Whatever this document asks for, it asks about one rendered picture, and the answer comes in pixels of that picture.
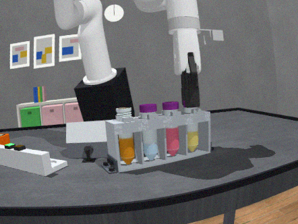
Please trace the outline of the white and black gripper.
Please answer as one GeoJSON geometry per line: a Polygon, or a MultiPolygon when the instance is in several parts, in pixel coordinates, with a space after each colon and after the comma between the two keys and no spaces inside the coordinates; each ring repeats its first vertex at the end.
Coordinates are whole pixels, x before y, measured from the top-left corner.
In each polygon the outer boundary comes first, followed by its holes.
{"type": "Polygon", "coordinates": [[[201,72],[201,59],[197,33],[201,32],[196,28],[169,30],[169,34],[173,35],[175,74],[181,74],[182,105],[185,100],[187,108],[200,106],[198,74],[201,72]]]}

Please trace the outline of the orange digital multimeter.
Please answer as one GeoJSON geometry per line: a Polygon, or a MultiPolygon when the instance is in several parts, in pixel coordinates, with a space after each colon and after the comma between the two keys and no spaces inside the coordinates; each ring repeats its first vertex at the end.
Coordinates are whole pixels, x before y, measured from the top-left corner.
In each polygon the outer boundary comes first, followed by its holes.
{"type": "Polygon", "coordinates": [[[0,134],[0,144],[10,144],[9,134],[0,134]]]}

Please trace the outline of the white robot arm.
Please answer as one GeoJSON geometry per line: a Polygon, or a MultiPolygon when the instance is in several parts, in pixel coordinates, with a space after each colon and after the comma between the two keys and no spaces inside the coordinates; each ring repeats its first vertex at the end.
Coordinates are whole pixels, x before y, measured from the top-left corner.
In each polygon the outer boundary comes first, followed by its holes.
{"type": "MultiPolygon", "coordinates": [[[[134,0],[144,12],[167,11],[168,29],[196,28],[204,35],[204,45],[224,41],[222,30],[200,29],[197,0],[134,0]]],[[[117,75],[111,68],[100,0],[54,0],[55,18],[63,30],[78,28],[78,42],[86,76],[86,85],[107,82],[117,75]]]]}

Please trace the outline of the white threaded tube neck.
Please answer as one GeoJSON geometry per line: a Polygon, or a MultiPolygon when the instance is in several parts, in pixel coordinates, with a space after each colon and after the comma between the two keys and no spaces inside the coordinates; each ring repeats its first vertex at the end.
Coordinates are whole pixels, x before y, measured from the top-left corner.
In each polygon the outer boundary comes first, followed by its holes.
{"type": "Polygon", "coordinates": [[[117,116],[131,115],[131,107],[116,108],[117,116]]]}

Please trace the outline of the white button panel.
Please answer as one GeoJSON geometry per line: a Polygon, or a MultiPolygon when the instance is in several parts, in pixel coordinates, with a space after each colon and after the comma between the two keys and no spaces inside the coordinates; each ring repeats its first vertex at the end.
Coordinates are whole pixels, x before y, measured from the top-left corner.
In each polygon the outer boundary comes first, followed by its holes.
{"type": "Polygon", "coordinates": [[[107,134],[105,121],[66,123],[68,158],[87,158],[82,163],[95,162],[98,157],[107,157],[107,134]]]}

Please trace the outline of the black table edge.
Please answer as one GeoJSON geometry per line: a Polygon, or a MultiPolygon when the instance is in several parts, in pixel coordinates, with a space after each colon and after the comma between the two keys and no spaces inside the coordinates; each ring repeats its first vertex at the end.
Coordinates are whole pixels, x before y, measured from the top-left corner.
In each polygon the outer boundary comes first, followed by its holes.
{"type": "MultiPolygon", "coordinates": [[[[251,109],[243,108],[232,108],[232,109],[219,109],[211,110],[210,113],[218,113],[225,111],[246,111],[250,113],[257,113],[261,115],[268,115],[273,117],[279,117],[283,119],[290,119],[298,121],[298,117],[291,117],[286,115],[279,115],[274,113],[267,113],[263,111],[255,111],[251,109]]],[[[35,130],[44,128],[60,128],[66,127],[65,124],[57,125],[42,125],[24,128],[9,128],[0,129],[0,132],[10,132],[19,130],[35,130]]],[[[72,216],[72,215],[97,215],[97,214],[107,214],[107,213],[121,213],[127,211],[138,211],[148,208],[156,208],[161,206],[168,206],[172,204],[178,204],[182,202],[188,202],[191,200],[197,200],[200,198],[205,198],[215,194],[220,194],[227,192],[229,190],[234,190],[249,184],[256,183],[263,179],[273,177],[275,175],[284,173],[286,171],[295,169],[298,167],[298,160],[255,175],[250,175],[235,181],[230,181],[217,186],[212,186],[209,188],[204,188],[201,190],[195,190],[192,192],[186,192],[182,194],[176,194],[172,196],[165,196],[160,198],[153,198],[147,200],[138,200],[132,202],[120,202],[112,204],[96,204],[96,205],[84,205],[84,206],[0,206],[0,216],[72,216]]]]}

